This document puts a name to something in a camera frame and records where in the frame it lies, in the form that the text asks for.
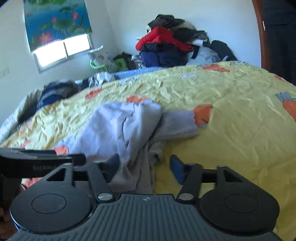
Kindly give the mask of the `person's left hand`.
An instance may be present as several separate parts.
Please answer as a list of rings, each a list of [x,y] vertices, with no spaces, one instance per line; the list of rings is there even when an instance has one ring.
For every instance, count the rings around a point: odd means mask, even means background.
[[[0,208],[0,234],[2,239],[8,239],[17,232],[17,229],[11,219],[10,212]]]

